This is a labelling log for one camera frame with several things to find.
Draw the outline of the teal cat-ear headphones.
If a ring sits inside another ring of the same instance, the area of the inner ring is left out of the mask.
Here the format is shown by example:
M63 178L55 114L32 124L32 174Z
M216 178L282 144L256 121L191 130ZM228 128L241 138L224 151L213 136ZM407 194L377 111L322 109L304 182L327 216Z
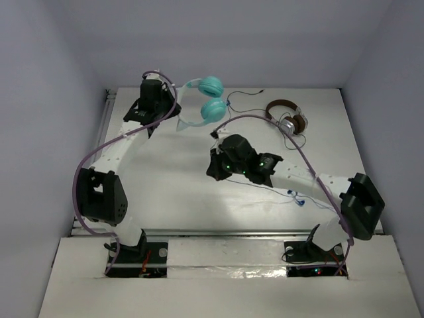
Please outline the teal cat-ear headphones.
M217 123L222 120L227 113L227 104L223 101L222 95L224 86L222 81L215 76L205 78L195 78L186 82L178 88L177 104L182 107L184 95L191 89L196 88L202 95L209 98L200 108L201 122L195 123L188 121L178 115L176 131L180 132L189 127L200 128L211 123Z

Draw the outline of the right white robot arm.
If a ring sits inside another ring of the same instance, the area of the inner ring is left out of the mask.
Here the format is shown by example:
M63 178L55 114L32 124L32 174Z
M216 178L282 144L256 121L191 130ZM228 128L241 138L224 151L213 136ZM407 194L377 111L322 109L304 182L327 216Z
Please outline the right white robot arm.
M373 237L385 202L366 174L351 178L317 174L310 165L302 168L277 154L258 153L239 134L217 131L211 136L216 144L209 152L206 174L214 180L238 174L256 185L304 194L335 210L335 217L314 226L306 241L287 244L284 260L320 262L335 246Z

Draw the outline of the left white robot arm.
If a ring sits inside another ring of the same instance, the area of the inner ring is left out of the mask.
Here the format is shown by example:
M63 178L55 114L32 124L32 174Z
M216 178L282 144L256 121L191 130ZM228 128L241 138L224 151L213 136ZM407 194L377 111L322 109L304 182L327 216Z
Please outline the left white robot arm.
M82 159L74 175L77 220L92 235L96 231L86 221L99 223L103 236L111 237L118 248L124 246L132 261L146 256L147 245L141 227L132 220L120 175L160 123L180 111L175 84L158 70L144 72L139 98L124 116L118 135Z

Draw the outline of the brown silver headphones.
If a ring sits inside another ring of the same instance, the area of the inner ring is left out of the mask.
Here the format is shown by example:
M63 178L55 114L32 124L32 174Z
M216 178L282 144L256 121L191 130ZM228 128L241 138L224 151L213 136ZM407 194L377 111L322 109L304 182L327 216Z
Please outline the brown silver headphones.
M275 107L285 107L291 109L293 114L287 115L282 119L277 120L270 112L271 109ZM265 117L273 123L276 123L279 129L289 136L300 135L304 133L308 126L308 120L302 113L300 107L293 101L287 99L276 99L269 102L265 108Z

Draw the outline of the aluminium rail frame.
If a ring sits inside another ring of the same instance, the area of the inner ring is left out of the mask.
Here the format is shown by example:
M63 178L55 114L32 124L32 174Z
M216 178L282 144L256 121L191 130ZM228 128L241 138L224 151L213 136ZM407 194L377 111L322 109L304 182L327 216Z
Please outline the aluminium rail frame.
M290 93L305 101L312 127L303 151L317 173L353 177L364 168L354 141L341 96L335 90L271 89L265 96ZM129 202L124 220L116 227L104 222L86 224L97 231L114 232L122 242L130 241L138 228L176 232L301 232L328 223L337 214L323 191L283 185L274 191L294 190L307 199L303 207L288 194L265 190L238 175L217 182L206 176L209 149L215 140L209 133L219 125L187 128L176 132L177 119L163 121L147 139L147 129L106 146L88 164L100 172L117 172ZM297 168L306 168L298 152L284 149L281 135L262 119L235 120L225 128L229 134L245 136L259 152L279 154Z

